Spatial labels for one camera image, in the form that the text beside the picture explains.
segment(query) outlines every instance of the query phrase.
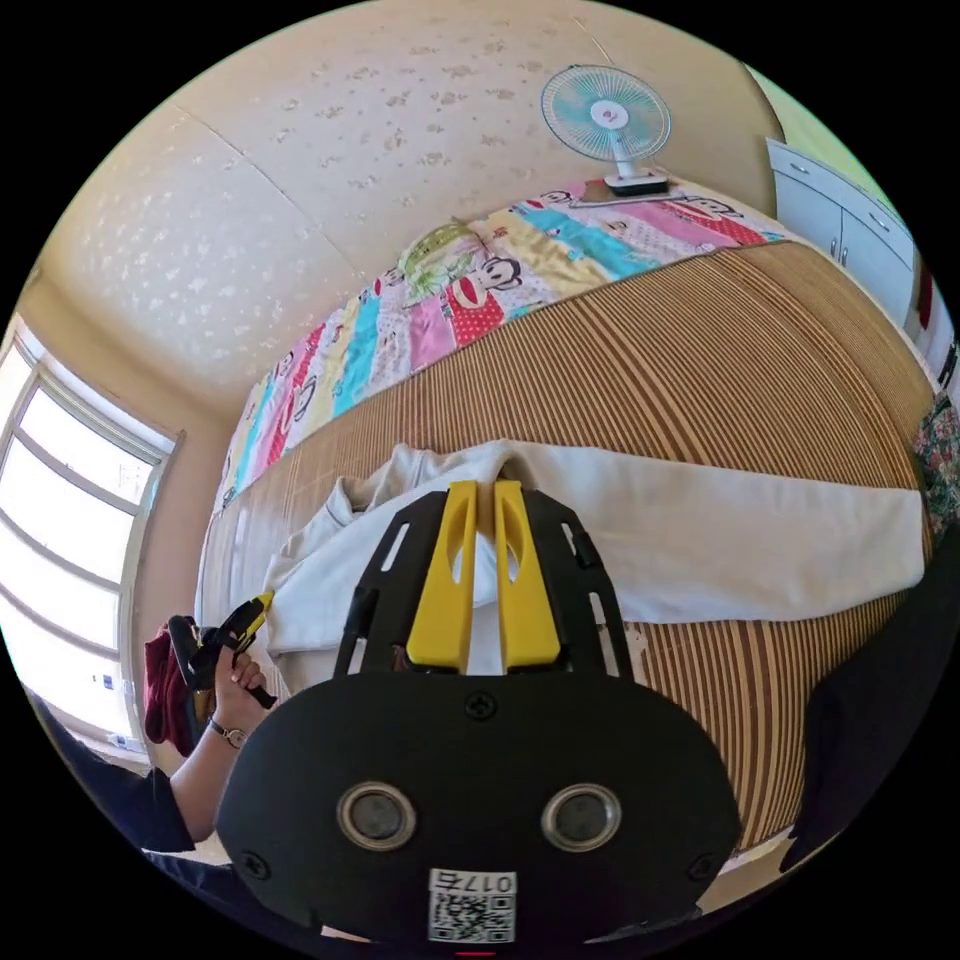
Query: white garment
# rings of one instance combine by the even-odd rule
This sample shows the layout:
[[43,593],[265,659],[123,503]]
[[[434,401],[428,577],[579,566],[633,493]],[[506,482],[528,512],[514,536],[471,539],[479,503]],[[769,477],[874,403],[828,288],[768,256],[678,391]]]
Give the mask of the white garment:
[[[488,623],[484,633],[495,629],[490,485],[498,478],[520,480],[577,513],[624,620],[804,620],[911,587],[923,575],[917,491],[595,448],[494,441],[440,456],[401,444],[369,479],[340,479],[270,565],[265,588],[275,596],[265,649],[291,693],[329,678],[354,587],[393,515],[454,481],[481,485],[474,607]],[[486,643],[498,646],[495,637]],[[470,672],[497,672],[483,659],[486,669]]]

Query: label sticker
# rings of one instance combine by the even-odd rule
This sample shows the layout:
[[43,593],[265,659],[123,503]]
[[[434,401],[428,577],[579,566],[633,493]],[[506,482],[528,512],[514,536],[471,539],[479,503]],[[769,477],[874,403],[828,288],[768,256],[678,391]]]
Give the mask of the label sticker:
[[513,943],[516,917],[515,873],[430,871],[430,940]]

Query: striped mat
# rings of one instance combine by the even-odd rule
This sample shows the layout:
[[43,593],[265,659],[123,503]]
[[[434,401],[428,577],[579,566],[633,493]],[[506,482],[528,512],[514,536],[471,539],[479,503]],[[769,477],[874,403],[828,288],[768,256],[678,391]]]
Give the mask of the striped mat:
[[[300,444],[213,522],[203,618],[259,592],[335,479],[368,475],[400,441],[443,453],[502,437],[917,489],[909,450],[931,402],[899,333],[816,251],[785,242],[686,260],[509,324]],[[899,600],[801,623],[635,626],[650,686],[727,763],[738,849],[793,822],[810,690]]]

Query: fan grille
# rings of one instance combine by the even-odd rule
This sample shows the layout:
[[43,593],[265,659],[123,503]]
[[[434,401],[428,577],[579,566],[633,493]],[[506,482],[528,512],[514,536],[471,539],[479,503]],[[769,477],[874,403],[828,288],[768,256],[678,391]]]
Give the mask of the fan grille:
[[598,100],[621,104],[629,119],[616,131],[619,148],[632,160],[663,148],[670,136],[670,111],[642,80],[616,67],[572,66],[543,88],[543,119],[558,140],[594,160],[619,160],[611,133],[594,123],[590,108]]

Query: colorful quilt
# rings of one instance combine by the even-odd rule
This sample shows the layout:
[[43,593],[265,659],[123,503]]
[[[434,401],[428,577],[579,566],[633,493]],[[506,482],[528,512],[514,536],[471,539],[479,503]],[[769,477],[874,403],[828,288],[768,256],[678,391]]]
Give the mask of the colorful quilt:
[[250,392],[217,509],[334,417],[502,324],[721,247],[787,238],[775,221],[692,184],[658,200],[571,205],[584,188],[441,225],[297,343]]

